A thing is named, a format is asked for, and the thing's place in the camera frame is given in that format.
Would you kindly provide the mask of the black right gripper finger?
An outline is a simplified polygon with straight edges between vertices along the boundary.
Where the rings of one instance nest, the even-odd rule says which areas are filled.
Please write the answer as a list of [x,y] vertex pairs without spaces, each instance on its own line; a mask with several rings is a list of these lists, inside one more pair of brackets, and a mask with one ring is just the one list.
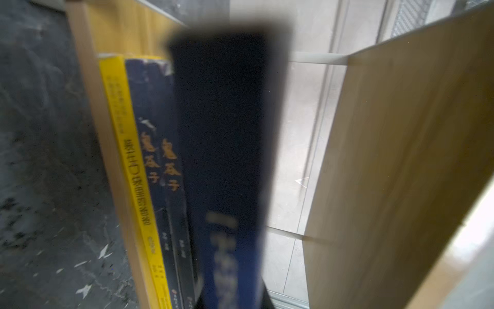
[[275,309],[275,306],[270,298],[270,295],[264,283],[262,284],[261,309]]

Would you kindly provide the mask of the navy yellow-label front book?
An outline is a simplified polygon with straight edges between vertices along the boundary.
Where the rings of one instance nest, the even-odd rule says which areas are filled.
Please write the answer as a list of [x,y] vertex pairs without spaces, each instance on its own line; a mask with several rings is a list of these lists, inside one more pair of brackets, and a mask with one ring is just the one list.
[[169,43],[199,308],[261,308],[290,37],[258,21],[189,28]]

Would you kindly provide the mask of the dark portrait book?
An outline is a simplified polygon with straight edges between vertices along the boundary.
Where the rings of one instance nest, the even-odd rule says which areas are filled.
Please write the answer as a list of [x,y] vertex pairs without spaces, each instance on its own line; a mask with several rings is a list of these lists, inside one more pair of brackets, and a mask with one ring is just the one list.
[[127,58],[125,67],[162,255],[164,271],[160,273],[160,277],[167,280],[166,296],[171,308],[181,308],[180,282],[163,187],[164,159],[161,158],[162,152],[159,146],[158,105],[163,94],[159,85],[162,81],[159,71],[167,65],[163,61],[154,59]]
[[167,61],[153,61],[147,69],[151,82],[151,107],[156,128],[156,145],[164,190],[180,292],[184,308],[194,308],[199,298],[196,274],[190,244],[189,218],[183,186],[183,169],[178,138],[178,116],[174,97],[174,76]]

